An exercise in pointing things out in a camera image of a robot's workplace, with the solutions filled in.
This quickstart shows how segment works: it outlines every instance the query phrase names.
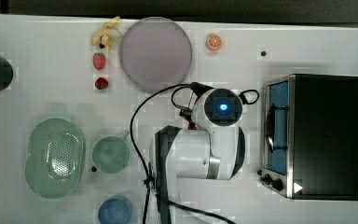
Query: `toy orange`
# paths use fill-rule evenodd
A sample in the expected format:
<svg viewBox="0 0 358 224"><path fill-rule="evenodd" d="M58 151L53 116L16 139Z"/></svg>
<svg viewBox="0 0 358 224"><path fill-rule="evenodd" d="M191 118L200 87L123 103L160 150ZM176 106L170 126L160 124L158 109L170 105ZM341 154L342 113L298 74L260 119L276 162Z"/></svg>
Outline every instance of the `toy orange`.
<svg viewBox="0 0 358 224"><path fill-rule="evenodd" d="M223 40L218 35L210 35L206 39L206 47L210 50L218 50L222 48Z"/></svg>

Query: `toy fruit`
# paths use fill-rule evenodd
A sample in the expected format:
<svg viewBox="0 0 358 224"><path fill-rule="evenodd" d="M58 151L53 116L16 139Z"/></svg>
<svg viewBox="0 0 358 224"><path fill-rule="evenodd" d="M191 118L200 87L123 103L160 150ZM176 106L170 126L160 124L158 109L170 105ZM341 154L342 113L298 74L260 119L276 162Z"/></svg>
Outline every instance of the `toy fruit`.
<svg viewBox="0 0 358 224"><path fill-rule="evenodd" d="M106 65L106 57L102 53L94 53L92 63L97 70L101 70Z"/></svg>
<svg viewBox="0 0 358 224"><path fill-rule="evenodd" d="M107 89L108 86L109 86L109 82L104 77L99 77L95 81L95 88L97 88L97 90Z"/></svg>
<svg viewBox="0 0 358 224"><path fill-rule="evenodd" d="M116 35L112 35L112 30L116 30L117 33L119 33L119 31L116 29L119 21L120 17L114 17L111 21L104 23L102 28L95 32L92 36L91 45L99 46L101 49L106 49L106 51L109 51L113 43L118 40Z"/></svg>
<svg viewBox="0 0 358 224"><path fill-rule="evenodd" d="M218 35L210 35L206 39L206 47L210 50L219 50L222 48L223 40Z"/></svg>

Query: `green colander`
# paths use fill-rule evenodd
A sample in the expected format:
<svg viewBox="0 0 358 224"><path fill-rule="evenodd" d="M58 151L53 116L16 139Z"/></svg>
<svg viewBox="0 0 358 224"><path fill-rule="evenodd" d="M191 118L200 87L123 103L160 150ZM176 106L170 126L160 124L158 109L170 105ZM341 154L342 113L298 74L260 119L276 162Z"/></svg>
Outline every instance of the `green colander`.
<svg viewBox="0 0 358 224"><path fill-rule="evenodd" d="M84 166L85 144L77 127L65 119L47 119L28 143L25 178L42 198L57 199L77 185Z"/></svg>

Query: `table surface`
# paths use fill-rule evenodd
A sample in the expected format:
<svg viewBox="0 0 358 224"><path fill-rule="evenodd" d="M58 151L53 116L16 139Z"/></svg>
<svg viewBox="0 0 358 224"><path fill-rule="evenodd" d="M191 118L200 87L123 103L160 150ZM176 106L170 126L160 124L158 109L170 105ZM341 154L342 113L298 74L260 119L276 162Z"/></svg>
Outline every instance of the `table surface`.
<svg viewBox="0 0 358 224"><path fill-rule="evenodd" d="M126 195L133 207L131 223L142 223L144 171L132 150L130 164L115 175L93 173L91 151L104 136L129 129L131 114L149 94L124 75L118 47L108 54L107 67L96 72L90 39L103 19L0 15L0 55L14 67L15 78L0 91L0 223L99 223L99 206L109 196ZM136 21L124 20L125 34ZM198 81L230 89L258 89L267 80L292 73L358 76L358 29L254 24L178 22L193 46L193 63L184 82ZM210 33L222 36L215 54L204 45ZM264 50L266 57L261 57ZM111 87L97 91L94 80L105 76ZM178 94L188 101L190 92ZM148 158L153 132L170 124L186 126L162 94L142 109L135 121L139 148ZM182 179L185 204L214 211L236 223L358 223L358 202L293 201L261 186L262 102L248 107L242 128L246 159L230 181ZM86 139L86 164L75 190L45 200L33 193L24 169L29 136L44 119L66 118ZM158 223L155 198L148 223Z"/></svg>

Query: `light green bowl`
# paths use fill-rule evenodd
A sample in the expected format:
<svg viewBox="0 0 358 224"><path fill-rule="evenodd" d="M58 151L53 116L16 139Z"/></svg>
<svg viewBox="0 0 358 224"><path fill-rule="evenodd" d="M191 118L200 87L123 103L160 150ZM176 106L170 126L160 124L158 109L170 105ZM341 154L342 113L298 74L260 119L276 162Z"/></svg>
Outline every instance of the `light green bowl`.
<svg viewBox="0 0 358 224"><path fill-rule="evenodd" d="M25 178L42 198L57 199L77 185L84 166L83 136L65 119L47 119L36 126L28 143Z"/></svg>
<svg viewBox="0 0 358 224"><path fill-rule="evenodd" d="M92 161L98 170L114 174L127 166L130 149L125 140L109 136L101 139L92 150Z"/></svg>

